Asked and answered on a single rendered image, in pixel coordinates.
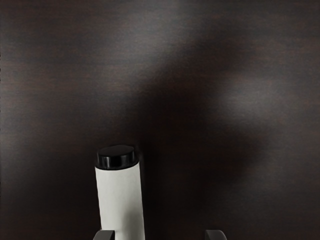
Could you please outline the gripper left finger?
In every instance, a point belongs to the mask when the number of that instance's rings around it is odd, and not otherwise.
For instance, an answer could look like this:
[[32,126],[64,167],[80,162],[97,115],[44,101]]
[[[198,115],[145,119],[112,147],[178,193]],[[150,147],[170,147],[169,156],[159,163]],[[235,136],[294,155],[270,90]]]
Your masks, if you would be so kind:
[[99,230],[93,237],[93,240],[115,240],[114,230]]

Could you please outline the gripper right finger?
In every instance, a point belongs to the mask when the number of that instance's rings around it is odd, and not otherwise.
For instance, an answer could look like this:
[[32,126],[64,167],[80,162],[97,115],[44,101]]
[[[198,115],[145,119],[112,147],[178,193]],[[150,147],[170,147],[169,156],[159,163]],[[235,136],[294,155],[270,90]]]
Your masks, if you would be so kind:
[[227,240],[227,237],[221,230],[207,229],[204,233],[204,240]]

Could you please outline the white marker pen black cap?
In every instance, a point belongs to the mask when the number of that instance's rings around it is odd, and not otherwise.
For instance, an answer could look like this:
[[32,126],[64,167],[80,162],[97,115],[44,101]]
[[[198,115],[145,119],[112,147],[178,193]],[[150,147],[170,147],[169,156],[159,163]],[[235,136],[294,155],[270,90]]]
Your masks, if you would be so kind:
[[115,231],[115,240],[146,240],[140,161],[134,147],[98,150],[95,178],[100,230]]

